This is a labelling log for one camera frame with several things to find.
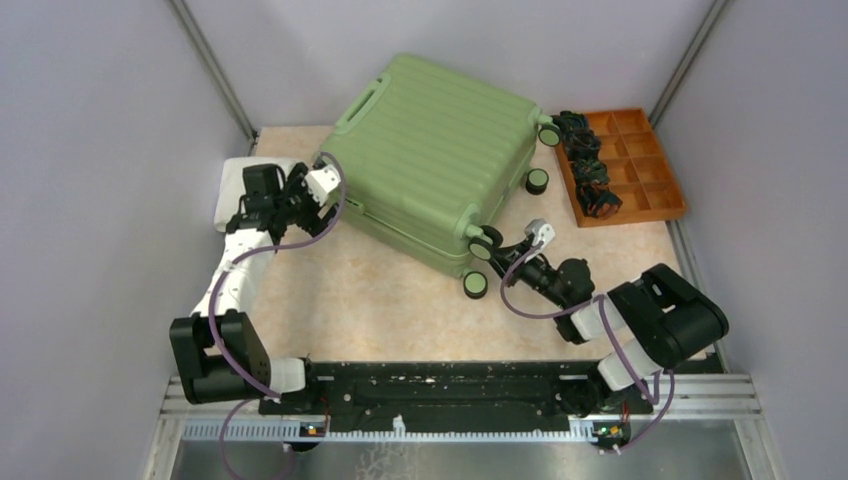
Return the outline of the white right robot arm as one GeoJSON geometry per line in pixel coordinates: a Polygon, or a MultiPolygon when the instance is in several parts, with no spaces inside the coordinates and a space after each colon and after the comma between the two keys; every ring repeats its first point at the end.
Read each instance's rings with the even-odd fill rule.
{"type": "Polygon", "coordinates": [[[553,266],[543,254],[555,236],[545,220],[531,221],[524,239],[509,246],[496,228],[484,225],[481,231],[469,247],[500,277],[501,295],[523,283],[555,306],[548,317],[565,341],[610,341],[612,353],[589,370],[576,392],[563,394],[562,407],[573,415],[612,412],[632,389],[653,400],[645,378],[670,373],[729,333],[721,308],[665,263],[598,293],[586,260],[553,266]]]}

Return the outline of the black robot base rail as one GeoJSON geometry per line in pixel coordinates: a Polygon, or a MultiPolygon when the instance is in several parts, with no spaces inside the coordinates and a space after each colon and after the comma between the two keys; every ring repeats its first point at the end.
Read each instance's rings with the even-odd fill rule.
{"type": "Polygon", "coordinates": [[[315,362],[304,390],[263,400],[266,416],[317,416],[332,433],[564,432],[592,414],[653,407],[634,387],[614,392],[593,361],[315,362]]]}

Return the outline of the green suitcase blue lining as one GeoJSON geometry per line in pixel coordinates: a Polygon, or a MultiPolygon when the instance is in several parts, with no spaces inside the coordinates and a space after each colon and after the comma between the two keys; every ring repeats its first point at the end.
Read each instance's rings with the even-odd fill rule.
{"type": "Polygon", "coordinates": [[[395,55],[321,150],[341,165],[344,220],[443,274],[526,176],[544,115],[532,100],[426,58],[395,55]]]}

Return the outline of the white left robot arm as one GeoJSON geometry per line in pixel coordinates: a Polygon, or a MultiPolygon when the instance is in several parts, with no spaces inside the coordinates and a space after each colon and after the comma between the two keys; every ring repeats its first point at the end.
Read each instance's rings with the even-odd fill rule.
{"type": "Polygon", "coordinates": [[[221,258],[200,301],[175,319],[169,339],[191,404],[274,399],[297,413],[319,404],[320,386],[304,358],[272,358],[250,312],[274,254],[317,243],[341,218],[346,178],[321,151],[312,164],[285,157],[225,161],[214,227],[221,258]]]}

